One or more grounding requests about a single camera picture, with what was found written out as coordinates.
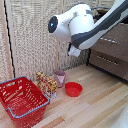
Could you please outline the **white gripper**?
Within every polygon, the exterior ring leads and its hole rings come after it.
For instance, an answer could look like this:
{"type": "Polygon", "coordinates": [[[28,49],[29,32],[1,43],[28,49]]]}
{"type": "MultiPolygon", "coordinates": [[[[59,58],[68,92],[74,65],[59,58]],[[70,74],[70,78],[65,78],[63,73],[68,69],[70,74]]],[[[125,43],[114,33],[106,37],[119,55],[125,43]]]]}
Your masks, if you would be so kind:
{"type": "Polygon", "coordinates": [[[70,44],[68,47],[68,55],[78,57],[80,55],[80,50],[70,44]]]}

